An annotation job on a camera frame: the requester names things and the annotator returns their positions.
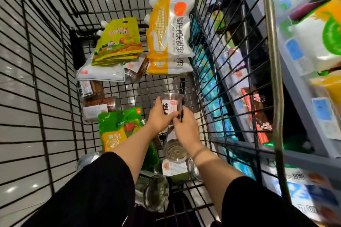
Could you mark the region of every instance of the person's right hand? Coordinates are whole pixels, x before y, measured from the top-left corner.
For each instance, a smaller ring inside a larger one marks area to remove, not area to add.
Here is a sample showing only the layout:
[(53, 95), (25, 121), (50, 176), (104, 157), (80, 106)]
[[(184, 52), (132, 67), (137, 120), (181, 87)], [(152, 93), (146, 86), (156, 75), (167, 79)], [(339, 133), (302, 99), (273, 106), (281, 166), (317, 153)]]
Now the person's right hand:
[(173, 119), (176, 137), (186, 149), (194, 142), (200, 143), (198, 122), (189, 108), (182, 106), (182, 122), (178, 118)]

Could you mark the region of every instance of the forearm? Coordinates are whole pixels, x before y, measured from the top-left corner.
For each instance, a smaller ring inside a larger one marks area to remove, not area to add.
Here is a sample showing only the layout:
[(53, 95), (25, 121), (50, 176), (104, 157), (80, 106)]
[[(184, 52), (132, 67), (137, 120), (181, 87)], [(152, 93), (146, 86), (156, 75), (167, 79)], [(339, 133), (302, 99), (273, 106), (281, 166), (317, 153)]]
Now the forearm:
[(201, 142), (193, 142), (190, 147), (185, 148), (198, 167), (200, 176), (221, 219), (224, 194), (228, 185), (244, 174), (221, 160)]
[(139, 177), (150, 141), (156, 134), (150, 126), (143, 126), (139, 131), (112, 150), (128, 165), (134, 183), (136, 183)]

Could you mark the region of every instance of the person's left hand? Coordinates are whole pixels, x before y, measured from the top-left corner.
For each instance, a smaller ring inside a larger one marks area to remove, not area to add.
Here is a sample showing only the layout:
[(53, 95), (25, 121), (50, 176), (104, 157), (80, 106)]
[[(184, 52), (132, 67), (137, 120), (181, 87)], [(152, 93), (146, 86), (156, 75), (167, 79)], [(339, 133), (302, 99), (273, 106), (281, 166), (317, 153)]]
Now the person's left hand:
[(178, 111), (165, 115), (161, 103), (161, 97), (158, 96), (155, 101), (155, 106), (150, 110), (146, 126), (151, 128), (155, 132), (155, 135), (157, 135), (170, 124), (173, 118), (178, 115)]

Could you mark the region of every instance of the yellow and white bag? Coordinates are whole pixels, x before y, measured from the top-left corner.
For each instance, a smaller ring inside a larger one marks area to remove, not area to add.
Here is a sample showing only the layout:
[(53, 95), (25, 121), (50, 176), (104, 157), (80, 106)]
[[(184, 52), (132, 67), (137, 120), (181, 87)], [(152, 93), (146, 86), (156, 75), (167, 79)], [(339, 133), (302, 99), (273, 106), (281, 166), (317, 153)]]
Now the yellow and white bag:
[(150, 60), (147, 67), (149, 75), (177, 75), (192, 71), (193, 68), (188, 58)]
[(147, 30), (148, 58), (193, 57), (188, 45), (190, 37), (189, 13), (195, 0), (159, 0), (149, 17)]

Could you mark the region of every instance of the stack of yellow packets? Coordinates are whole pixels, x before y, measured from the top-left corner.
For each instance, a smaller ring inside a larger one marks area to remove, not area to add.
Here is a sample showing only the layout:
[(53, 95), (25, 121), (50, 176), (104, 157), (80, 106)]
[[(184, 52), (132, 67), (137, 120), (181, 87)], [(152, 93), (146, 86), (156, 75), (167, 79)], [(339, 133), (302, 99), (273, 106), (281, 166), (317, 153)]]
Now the stack of yellow packets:
[(94, 52), (93, 66), (129, 62), (143, 52), (135, 17), (112, 20), (105, 26)]

